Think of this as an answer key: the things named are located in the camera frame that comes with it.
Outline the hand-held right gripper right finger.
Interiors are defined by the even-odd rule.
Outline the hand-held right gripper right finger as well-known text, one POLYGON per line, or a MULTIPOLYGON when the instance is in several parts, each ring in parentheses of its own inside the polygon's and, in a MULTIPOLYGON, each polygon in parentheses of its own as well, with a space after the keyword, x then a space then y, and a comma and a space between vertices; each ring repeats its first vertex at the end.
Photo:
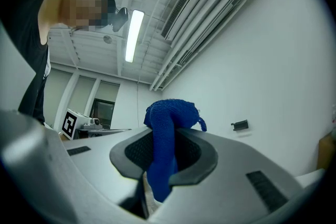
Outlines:
POLYGON ((217 151, 214 170, 199 184, 174 186, 149 223, 285 223, 312 194, 285 169, 240 141, 179 129, 217 151))

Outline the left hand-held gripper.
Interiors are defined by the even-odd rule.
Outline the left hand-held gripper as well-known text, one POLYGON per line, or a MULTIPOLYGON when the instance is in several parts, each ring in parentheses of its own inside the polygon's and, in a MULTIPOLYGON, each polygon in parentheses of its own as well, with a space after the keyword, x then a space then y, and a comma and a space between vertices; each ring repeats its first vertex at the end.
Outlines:
POLYGON ((79 139, 79 133, 82 131, 87 131, 88 136, 105 136, 129 131, 129 129, 102 129, 99 119, 67 109, 61 131, 68 139, 75 140, 79 139))

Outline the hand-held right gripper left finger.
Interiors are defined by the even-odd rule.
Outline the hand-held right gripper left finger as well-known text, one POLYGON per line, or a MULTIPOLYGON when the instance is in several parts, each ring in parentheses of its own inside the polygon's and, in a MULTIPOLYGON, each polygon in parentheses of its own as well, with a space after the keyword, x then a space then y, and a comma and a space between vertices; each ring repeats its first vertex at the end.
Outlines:
POLYGON ((98 193, 130 217, 125 223, 148 222, 144 170, 129 160, 124 151, 129 144, 151 132, 148 127, 140 127, 96 138, 63 142, 68 151, 84 146, 89 148, 88 151, 72 154, 70 158, 98 193))

